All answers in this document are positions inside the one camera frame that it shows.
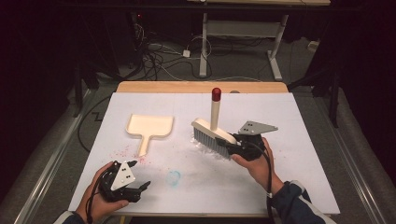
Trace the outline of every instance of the brush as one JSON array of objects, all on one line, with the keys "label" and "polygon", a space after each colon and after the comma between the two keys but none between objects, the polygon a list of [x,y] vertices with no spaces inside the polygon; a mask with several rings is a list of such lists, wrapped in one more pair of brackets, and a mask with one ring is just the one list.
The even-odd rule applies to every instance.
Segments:
[{"label": "brush", "polygon": [[216,138],[236,144],[235,138],[218,127],[219,109],[220,109],[221,89],[214,88],[212,90],[212,105],[210,111],[210,123],[204,119],[197,118],[191,125],[194,127],[194,138],[201,144],[218,152],[224,158],[230,159],[230,155],[226,147],[219,146]]}]

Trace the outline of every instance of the dustpan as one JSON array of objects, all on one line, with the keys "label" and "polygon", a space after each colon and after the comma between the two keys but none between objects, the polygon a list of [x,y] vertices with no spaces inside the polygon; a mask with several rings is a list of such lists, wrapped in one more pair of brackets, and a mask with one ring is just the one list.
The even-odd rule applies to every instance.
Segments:
[{"label": "dustpan", "polygon": [[173,117],[131,115],[126,132],[142,138],[138,152],[139,157],[147,154],[149,140],[152,137],[166,137],[172,131],[173,120]]}]

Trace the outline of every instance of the gray carpet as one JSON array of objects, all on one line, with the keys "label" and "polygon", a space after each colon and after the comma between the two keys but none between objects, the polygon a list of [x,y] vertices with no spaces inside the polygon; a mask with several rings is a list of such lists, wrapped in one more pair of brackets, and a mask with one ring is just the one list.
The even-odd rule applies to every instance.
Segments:
[{"label": "gray carpet", "polygon": [[[312,59],[313,53],[306,50],[307,40],[296,41],[292,44],[282,43],[277,55],[278,64],[284,77],[284,82],[301,78]],[[211,80],[274,81],[271,69],[267,64],[263,49],[271,48],[272,42],[264,40],[256,47],[245,47],[233,51],[227,56],[221,50],[213,52],[209,58],[212,67]],[[168,43],[172,49],[181,52],[183,48]],[[166,60],[176,56],[163,55]],[[197,74],[197,62],[193,61],[194,73]],[[191,75],[191,67],[187,63],[180,63],[162,70],[158,80],[197,80]],[[101,76],[101,85],[97,91],[92,91],[86,97],[85,112],[89,112],[98,102],[105,99],[117,88],[117,83],[107,81]],[[380,163],[371,151],[367,141],[361,133],[359,124],[354,120],[348,109],[347,100],[341,90],[339,97],[338,124],[334,129],[327,118],[328,100],[315,98],[310,88],[297,88],[293,91],[297,105],[300,108],[306,128],[317,150],[318,157],[328,177],[341,214],[332,217],[337,223],[391,223],[396,220],[396,190],[389,177],[383,171]],[[91,112],[99,112],[102,118],[106,112],[108,100],[104,100]],[[14,184],[0,207],[0,223],[14,223],[19,212],[32,192],[37,180],[45,169],[51,155],[64,139],[69,128],[76,119],[73,118],[75,106],[71,104],[64,115],[53,126],[42,140],[31,159],[26,163],[22,173]],[[91,148],[95,136],[100,128],[100,121],[88,113],[80,127],[80,139],[86,148]],[[56,167],[56,176],[49,181],[49,188],[43,191],[43,197],[35,200],[35,209],[31,211],[27,223],[51,223],[63,210],[67,209],[78,183],[79,176],[88,158],[88,152],[78,141],[77,132],[72,132],[67,142],[62,161]],[[365,200],[364,196],[371,194],[373,200]],[[107,223],[119,223],[119,217],[113,217]],[[134,217],[133,223],[262,223],[261,219],[229,219],[229,218],[154,218]]]}]

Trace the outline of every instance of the dark background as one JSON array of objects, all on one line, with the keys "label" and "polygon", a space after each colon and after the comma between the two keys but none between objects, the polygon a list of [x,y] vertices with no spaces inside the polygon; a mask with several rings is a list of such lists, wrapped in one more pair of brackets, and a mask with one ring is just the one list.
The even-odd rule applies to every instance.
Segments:
[{"label": "dark background", "polygon": [[[395,183],[396,31],[391,1],[332,1],[335,7],[362,3],[368,7],[360,15],[335,17],[331,23],[315,15],[290,16],[284,39],[291,42],[302,36],[310,40],[321,37],[307,76],[342,58],[336,69],[341,87],[373,151]],[[179,30],[174,39],[183,42],[191,39],[191,33],[199,32],[196,24],[200,19],[186,13],[169,16],[157,12],[146,13],[144,22],[159,32],[161,27],[164,32]],[[98,15],[89,20],[97,24],[98,33],[106,26]],[[118,60],[108,45],[110,36],[97,36],[108,57],[103,60],[80,16],[50,0],[2,1],[0,36],[2,201],[40,140],[68,107],[66,96],[73,87],[76,62],[88,55],[111,70],[116,69]],[[323,83],[330,86],[326,76],[309,84]]]}]

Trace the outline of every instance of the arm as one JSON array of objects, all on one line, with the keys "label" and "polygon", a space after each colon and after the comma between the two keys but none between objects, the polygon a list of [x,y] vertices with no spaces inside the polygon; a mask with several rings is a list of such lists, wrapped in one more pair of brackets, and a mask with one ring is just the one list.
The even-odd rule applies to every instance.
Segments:
[{"label": "arm", "polygon": [[[298,181],[283,183],[280,180],[274,168],[272,149],[265,138],[262,141],[267,148],[265,153],[271,162],[273,207],[278,212],[282,223],[334,223],[315,208],[309,200],[307,191]],[[236,154],[232,155],[231,158],[239,165],[247,168],[256,182],[268,192],[269,167],[264,156],[260,156],[254,161],[246,161]]]},{"label": "arm", "polygon": [[[76,210],[76,212],[69,212],[66,211],[62,213],[58,219],[54,222],[54,224],[58,223],[63,223],[63,224],[68,224],[68,223],[73,223],[73,224],[83,224],[83,223],[88,223],[87,220],[87,212],[86,212],[86,207],[87,203],[91,197],[94,185],[96,183],[96,180],[100,177],[100,174],[105,171],[108,167],[110,167],[112,162],[109,162],[106,164],[104,167],[99,169],[95,176],[93,177],[93,180],[91,184],[87,187],[87,189],[84,192],[84,195],[82,196],[81,202],[79,203],[79,206]],[[92,210],[91,210],[91,216],[92,216],[92,222],[101,219],[105,215],[108,215],[116,210],[121,209],[122,207],[125,207],[128,205],[127,200],[120,200],[114,203],[108,203],[102,195],[98,192],[98,189],[95,189],[95,194],[92,198]]]}]

